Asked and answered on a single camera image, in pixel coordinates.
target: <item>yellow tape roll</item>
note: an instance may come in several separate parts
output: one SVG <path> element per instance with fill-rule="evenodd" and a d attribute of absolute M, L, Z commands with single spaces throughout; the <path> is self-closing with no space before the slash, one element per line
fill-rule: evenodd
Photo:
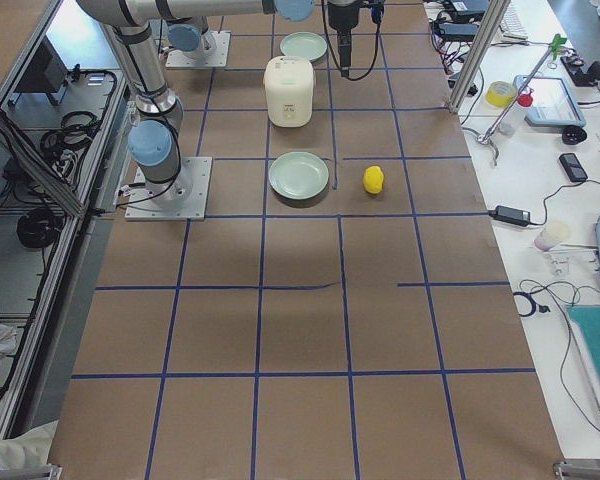
<path fill-rule="evenodd" d="M 504 108 L 516 96 L 516 89 L 507 82 L 493 82 L 489 85 L 485 99 L 494 107 Z"/>

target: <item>white container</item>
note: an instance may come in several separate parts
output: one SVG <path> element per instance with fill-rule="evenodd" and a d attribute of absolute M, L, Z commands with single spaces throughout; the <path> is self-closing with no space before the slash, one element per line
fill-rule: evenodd
<path fill-rule="evenodd" d="M 557 220 L 549 220 L 533 243 L 538 249 L 546 252 L 569 239 L 570 236 L 571 229 L 569 225 Z"/>
<path fill-rule="evenodd" d="M 302 57 L 275 57 L 264 72 L 269 118 L 279 127 L 301 127 L 313 111 L 313 65 Z"/>
<path fill-rule="evenodd" d="M 523 93 L 518 97 L 515 105 L 507 112 L 498 125 L 500 133 L 507 137 L 513 136 L 518 127 L 524 123 L 529 107 L 533 104 L 533 98 L 529 93 Z"/>

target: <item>yellow lemon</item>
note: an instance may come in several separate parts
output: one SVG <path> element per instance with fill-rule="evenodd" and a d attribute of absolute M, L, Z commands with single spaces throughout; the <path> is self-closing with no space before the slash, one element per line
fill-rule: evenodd
<path fill-rule="evenodd" d="M 365 191 L 374 195 L 382 191 L 382 183 L 384 182 L 384 173 L 377 165 L 367 168 L 362 177 L 362 185 Z"/>

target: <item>yellow object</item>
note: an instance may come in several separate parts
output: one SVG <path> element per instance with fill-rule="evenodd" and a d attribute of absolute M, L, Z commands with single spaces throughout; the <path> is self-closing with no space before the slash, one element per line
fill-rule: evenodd
<path fill-rule="evenodd" d="M 366 192 L 374 195 L 380 193 L 382 191 L 383 182 L 384 173 L 377 165 L 373 165 L 364 171 L 362 185 L 364 186 Z"/>
<path fill-rule="evenodd" d="M 516 96 L 516 89 L 507 82 L 493 82 L 489 85 L 485 100 L 494 107 L 504 108 L 511 103 Z"/>

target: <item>green plate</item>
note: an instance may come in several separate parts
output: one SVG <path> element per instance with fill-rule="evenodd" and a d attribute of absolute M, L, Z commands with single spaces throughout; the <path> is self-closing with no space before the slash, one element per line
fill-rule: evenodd
<path fill-rule="evenodd" d="M 289 152 L 269 167 L 269 184 L 277 193 L 291 200 L 315 197 L 329 183 L 329 169 L 324 161 L 308 152 Z"/>
<path fill-rule="evenodd" d="M 315 33 L 296 32 L 282 39 L 280 51 L 283 55 L 303 57 L 315 62 L 327 53 L 327 42 Z"/>

